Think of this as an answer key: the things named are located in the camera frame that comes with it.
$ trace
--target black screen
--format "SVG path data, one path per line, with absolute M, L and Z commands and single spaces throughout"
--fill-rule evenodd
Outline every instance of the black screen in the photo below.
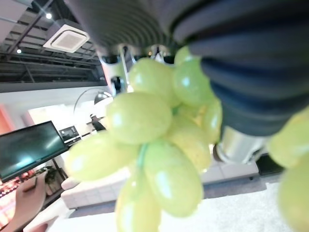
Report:
M 51 121 L 0 136 L 0 178 L 12 179 L 66 151 Z

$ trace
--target grape bunch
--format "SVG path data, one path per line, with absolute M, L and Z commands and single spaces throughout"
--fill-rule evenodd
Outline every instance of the grape bunch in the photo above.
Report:
M 120 232 L 157 232 L 162 210 L 187 217 L 203 198 L 199 175 L 210 166 L 222 113 L 199 63 L 186 47 L 175 67 L 140 59 L 129 72 L 134 92 L 107 106 L 107 130 L 66 158 L 68 173 L 81 181 L 129 167 L 115 210 Z

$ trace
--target white carpet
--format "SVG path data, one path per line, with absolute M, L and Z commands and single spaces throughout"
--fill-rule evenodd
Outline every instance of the white carpet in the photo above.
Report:
M 194 215 L 162 215 L 160 232 L 291 232 L 277 204 L 278 183 L 259 192 L 205 199 Z M 114 213 L 57 220 L 48 232 L 117 232 Z

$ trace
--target white sofa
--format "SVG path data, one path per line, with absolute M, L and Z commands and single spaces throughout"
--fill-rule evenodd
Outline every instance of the white sofa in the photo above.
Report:
M 211 167 L 201 175 L 201 180 L 204 184 L 209 184 L 254 175 L 258 175 L 255 163 L 225 164 L 213 160 Z M 69 209 L 114 201 L 129 176 L 130 173 L 125 168 L 97 181 L 78 184 L 69 178 L 61 185 L 65 190 L 61 198 Z

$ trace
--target ceiling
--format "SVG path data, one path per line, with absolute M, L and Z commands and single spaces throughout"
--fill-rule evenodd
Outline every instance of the ceiling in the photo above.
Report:
M 47 12 L 52 19 L 46 18 Z M 75 53 L 43 47 L 47 30 L 58 19 L 77 22 L 63 0 L 1 1 L 0 84 L 100 82 L 106 85 L 91 41 Z

